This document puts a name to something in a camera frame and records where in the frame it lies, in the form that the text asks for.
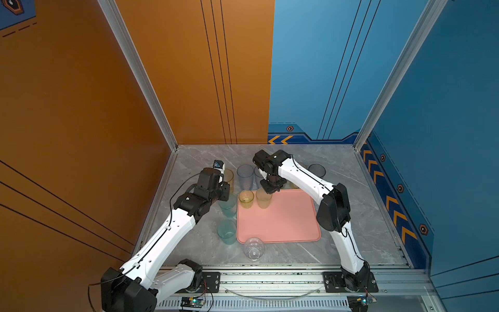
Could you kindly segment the clear round glass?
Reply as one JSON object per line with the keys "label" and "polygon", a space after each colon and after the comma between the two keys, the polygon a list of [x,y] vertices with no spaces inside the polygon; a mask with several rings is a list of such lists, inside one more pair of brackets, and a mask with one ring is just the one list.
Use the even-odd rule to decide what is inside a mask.
{"label": "clear round glass", "polygon": [[265,246],[260,238],[251,237],[244,243],[244,255],[252,261],[257,261],[264,253]]}

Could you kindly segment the peach short glass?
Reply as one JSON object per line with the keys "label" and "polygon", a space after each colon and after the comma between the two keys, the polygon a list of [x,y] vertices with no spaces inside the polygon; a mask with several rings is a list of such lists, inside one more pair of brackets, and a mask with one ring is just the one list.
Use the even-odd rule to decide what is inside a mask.
{"label": "peach short glass", "polygon": [[267,209],[272,201],[272,194],[268,194],[263,188],[256,192],[257,204],[261,209]]}

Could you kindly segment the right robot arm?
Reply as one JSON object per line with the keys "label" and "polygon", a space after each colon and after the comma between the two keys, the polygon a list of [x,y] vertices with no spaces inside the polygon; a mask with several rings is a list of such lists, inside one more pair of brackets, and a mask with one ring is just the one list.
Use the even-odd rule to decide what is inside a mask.
{"label": "right robot arm", "polygon": [[273,154],[258,151],[253,163],[263,179],[260,184],[268,194],[279,192],[290,181],[305,191],[319,205],[316,219],[328,231],[340,256],[341,278],[348,291],[378,292],[379,288],[367,260],[353,237],[351,206],[346,187],[323,180],[301,166],[293,155],[278,150]]}

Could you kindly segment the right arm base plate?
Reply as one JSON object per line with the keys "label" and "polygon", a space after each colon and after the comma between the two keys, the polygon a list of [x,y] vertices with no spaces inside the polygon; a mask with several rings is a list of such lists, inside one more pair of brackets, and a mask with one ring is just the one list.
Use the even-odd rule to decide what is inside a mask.
{"label": "right arm base plate", "polygon": [[328,293],[379,292],[377,281],[372,272],[364,276],[363,280],[356,278],[352,274],[345,275],[339,271],[324,272],[322,273],[322,277],[324,287]]}

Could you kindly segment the green short glass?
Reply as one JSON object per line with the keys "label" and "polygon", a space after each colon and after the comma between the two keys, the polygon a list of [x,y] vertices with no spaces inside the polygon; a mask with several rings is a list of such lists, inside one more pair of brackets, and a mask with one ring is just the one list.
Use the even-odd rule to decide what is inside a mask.
{"label": "green short glass", "polygon": [[253,205],[255,194],[252,191],[244,190],[238,195],[239,204],[244,209],[249,209]]}

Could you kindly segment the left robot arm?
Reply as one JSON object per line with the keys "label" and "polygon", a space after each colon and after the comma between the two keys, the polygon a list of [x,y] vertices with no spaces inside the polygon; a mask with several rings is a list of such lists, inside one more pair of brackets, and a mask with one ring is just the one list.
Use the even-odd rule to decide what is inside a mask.
{"label": "left robot arm", "polygon": [[184,259],[164,274],[159,270],[214,202],[229,199],[225,168],[220,160],[204,168],[197,183],[177,198],[169,218],[153,237],[120,269],[110,268],[102,275],[98,284],[104,311],[154,311],[159,300],[180,290],[195,292],[201,287],[203,267],[194,261]]}

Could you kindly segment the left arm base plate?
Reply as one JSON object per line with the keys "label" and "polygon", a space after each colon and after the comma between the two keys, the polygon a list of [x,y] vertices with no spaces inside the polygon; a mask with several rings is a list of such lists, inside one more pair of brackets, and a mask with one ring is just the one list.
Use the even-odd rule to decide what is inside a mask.
{"label": "left arm base plate", "polygon": [[195,293],[200,294],[205,292],[205,286],[207,286],[207,292],[213,295],[219,293],[220,290],[220,278],[221,272],[203,272],[199,285],[194,287],[188,287],[187,289],[181,289],[176,292],[179,293]]}

